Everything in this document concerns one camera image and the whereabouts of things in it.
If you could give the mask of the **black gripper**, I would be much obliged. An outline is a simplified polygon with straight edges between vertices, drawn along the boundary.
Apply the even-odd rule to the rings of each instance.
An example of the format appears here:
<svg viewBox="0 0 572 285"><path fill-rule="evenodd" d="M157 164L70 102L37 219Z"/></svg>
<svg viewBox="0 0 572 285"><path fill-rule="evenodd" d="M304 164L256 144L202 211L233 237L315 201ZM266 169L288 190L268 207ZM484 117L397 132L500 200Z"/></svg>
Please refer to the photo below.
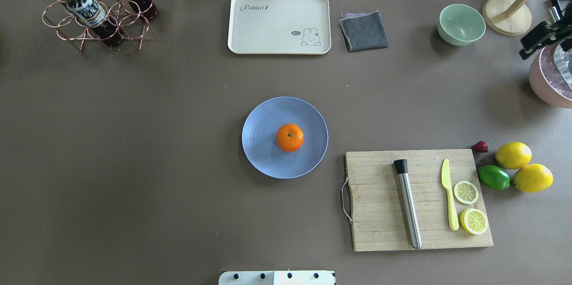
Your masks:
<svg viewBox="0 0 572 285"><path fill-rule="evenodd" d="M537 50L555 43L559 44L564 51L572 48L572 12L570 8L564 9L563 17L553 24L546 21L540 22L522 39L522 49L519 55L523 60L528 59Z"/></svg>

